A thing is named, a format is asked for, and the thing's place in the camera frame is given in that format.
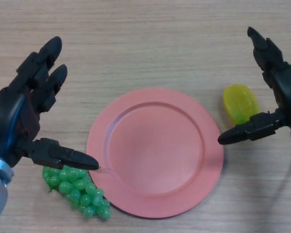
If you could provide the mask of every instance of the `table surface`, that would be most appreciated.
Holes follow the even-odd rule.
[[[221,131],[230,127],[223,89],[248,85],[263,111],[276,108],[252,55],[248,26],[270,37],[291,63],[291,0],[0,0],[0,89],[32,51],[59,35],[57,65],[68,78],[38,137],[85,151],[89,128],[115,98],[160,86],[202,103]],[[282,233],[291,232],[289,129],[257,142],[225,147],[227,164],[211,195],[164,220],[127,216],[85,221],[56,192],[42,168],[22,159],[14,168],[1,233]]]

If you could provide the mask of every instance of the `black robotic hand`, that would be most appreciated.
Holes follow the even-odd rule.
[[[40,131],[40,114],[56,102],[56,94],[67,77],[67,67],[59,66],[51,75],[62,49],[60,37],[54,37],[41,50],[32,52],[16,70],[17,76],[0,91],[0,158],[14,167],[21,157],[35,164],[62,168],[64,165],[95,170],[98,161],[73,149],[61,147],[56,140],[35,140]]]
[[[275,134],[278,128],[291,128],[291,65],[283,60],[280,49],[269,38],[264,39],[251,27],[247,34],[254,45],[253,56],[263,71],[264,81],[273,89],[278,108],[271,114],[256,114],[248,122],[222,133],[218,138],[222,145],[254,141]]]

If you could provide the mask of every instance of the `toy fruit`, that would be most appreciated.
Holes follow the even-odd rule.
[[[257,99],[249,87],[243,84],[233,84],[225,88],[223,103],[232,122],[243,124],[251,116],[260,112]]]
[[[86,218],[98,215],[101,219],[111,216],[110,202],[104,199],[103,190],[96,188],[87,171],[65,166],[62,170],[43,167],[43,179],[50,190],[55,189],[71,208],[78,209]]]

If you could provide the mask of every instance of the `plastic grapes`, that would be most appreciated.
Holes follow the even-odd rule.
[[[86,170],[64,166],[63,169],[43,167],[42,177],[51,190],[57,190],[86,218],[98,216],[101,219],[111,217],[110,202],[104,198],[104,192],[92,182]]]

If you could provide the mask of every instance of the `pink plate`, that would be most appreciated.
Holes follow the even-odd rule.
[[[129,214],[163,218],[199,204],[214,188],[223,165],[219,129],[205,108],[173,90],[123,95],[98,116],[87,153],[105,197]]]

